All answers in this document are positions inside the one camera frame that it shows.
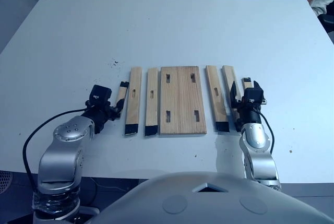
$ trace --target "rectangular slot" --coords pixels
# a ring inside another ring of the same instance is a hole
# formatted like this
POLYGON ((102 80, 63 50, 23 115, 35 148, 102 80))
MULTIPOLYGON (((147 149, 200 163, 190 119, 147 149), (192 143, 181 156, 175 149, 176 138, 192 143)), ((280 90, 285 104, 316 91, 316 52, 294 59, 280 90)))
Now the rectangular slot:
POLYGON ((216 94, 216 96, 219 96, 217 87, 214 88, 214 93, 216 94))
POLYGON ((196 83, 195 74, 190 74, 190 78, 192 79, 192 83, 196 83))
POLYGON ((166 111, 166 122, 167 123, 171 122, 171 111, 166 111))
POLYGON ((199 122, 199 112, 198 110, 194 110, 195 121, 199 122))

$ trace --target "gray floor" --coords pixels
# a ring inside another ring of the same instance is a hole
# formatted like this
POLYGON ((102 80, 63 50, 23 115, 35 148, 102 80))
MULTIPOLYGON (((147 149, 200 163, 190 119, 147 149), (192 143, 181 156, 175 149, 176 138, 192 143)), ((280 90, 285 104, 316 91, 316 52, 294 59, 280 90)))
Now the gray floor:
MULTIPOLYGON (((97 178, 100 185, 117 186, 129 191, 143 180, 102 179, 97 178)), ((95 185, 89 178, 81 182, 81 204, 86 205, 94 196, 95 185)), ((334 218, 334 184, 283 184, 282 191, 293 196, 334 218)), ((122 197, 125 193, 110 188, 98 187, 96 199, 91 204, 103 210, 122 197)), ((31 213, 32 191, 25 173, 14 173, 10 188, 0 194, 0 223, 19 218, 31 213)))

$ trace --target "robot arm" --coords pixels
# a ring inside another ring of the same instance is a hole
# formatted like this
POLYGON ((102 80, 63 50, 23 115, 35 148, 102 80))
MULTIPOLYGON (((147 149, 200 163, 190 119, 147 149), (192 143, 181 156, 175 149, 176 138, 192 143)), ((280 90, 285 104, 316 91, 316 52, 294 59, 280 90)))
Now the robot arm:
POLYGON ((80 184, 85 147, 94 136, 94 121, 76 116, 53 132, 53 141, 40 160, 38 190, 60 194, 80 184))
POLYGON ((231 106, 236 108, 240 118, 236 123, 237 131, 241 132, 240 148, 245 160, 244 166, 247 179, 281 190, 275 162, 271 156, 273 140, 265 133, 261 123, 261 105, 266 104, 264 91, 255 81, 254 88, 246 88, 242 101, 237 101, 236 85, 231 88, 231 106))
POLYGON ((69 219, 77 212, 85 147, 123 109, 124 99, 111 107, 110 96, 109 88, 95 85, 85 112, 54 130, 53 141, 39 164, 34 223, 69 219))

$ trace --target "wooden slat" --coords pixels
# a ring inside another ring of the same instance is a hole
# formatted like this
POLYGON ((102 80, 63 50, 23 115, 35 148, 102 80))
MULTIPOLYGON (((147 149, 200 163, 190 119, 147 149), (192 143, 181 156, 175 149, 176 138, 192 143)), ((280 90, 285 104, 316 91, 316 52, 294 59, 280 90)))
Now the wooden slat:
MULTIPOLYGON (((116 98, 116 103, 115 103, 115 105, 117 105, 117 103, 118 103, 120 100, 125 100, 126 92, 127 92, 128 87, 129 87, 129 82, 127 82, 127 81, 122 81, 122 82, 121 82, 121 84, 120 84, 120 88, 118 89, 118 95, 117 95, 117 98, 116 98)), ((121 117, 122 111, 123 111, 123 110, 121 110, 121 111, 118 113, 117 118, 120 118, 120 117, 121 117)))
POLYGON ((243 78, 242 79, 242 86, 244 90, 248 87, 253 87, 251 78, 243 78))
POLYGON ((158 125, 158 69, 147 72, 146 122, 145 126, 158 125))
POLYGON ((205 134, 198 66, 163 67, 160 83, 160 134, 205 134))
POLYGON ((142 72, 141 67, 131 68, 129 96, 128 96, 127 111, 126 111, 126 125, 125 125, 126 134, 136 133, 134 131, 130 131, 130 133, 127 132, 127 129, 130 128, 130 125, 137 124, 137 131, 138 131, 141 72, 142 72))
MULTIPOLYGON (((239 91, 239 86, 236 81, 235 72, 233 66, 223 66, 223 76, 225 80, 225 87, 227 92, 227 98, 228 98, 228 104, 231 106, 231 98, 230 98, 230 91, 232 88, 232 84, 235 81, 236 85, 236 100, 241 100, 241 95, 239 91)), ((236 109, 231 108, 232 116, 234 119, 234 122, 236 123, 236 120, 239 118, 239 113, 236 111, 236 109)))
POLYGON ((216 66, 206 66, 206 73, 210 89, 211 106, 214 114, 214 121, 229 122, 224 105, 224 97, 218 79, 216 66))

